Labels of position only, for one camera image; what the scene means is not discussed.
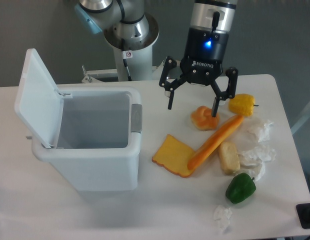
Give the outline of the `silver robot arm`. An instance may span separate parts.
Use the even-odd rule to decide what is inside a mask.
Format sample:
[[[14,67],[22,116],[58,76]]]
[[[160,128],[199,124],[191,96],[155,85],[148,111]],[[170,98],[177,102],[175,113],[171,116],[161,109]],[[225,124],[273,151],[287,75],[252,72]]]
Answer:
[[[226,90],[217,85],[224,72],[222,63],[237,2],[235,0],[196,0],[193,5],[184,55],[181,61],[164,60],[159,85],[172,100],[184,83],[211,86],[215,117],[220,101],[236,93],[238,70],[225,71]],[[81,0],[75,12],[93,34],[103,33],[113,48],[119,81],[149,80],[153,75],[153,44],[159,36],[157,21],[145,11],[142,0]]]

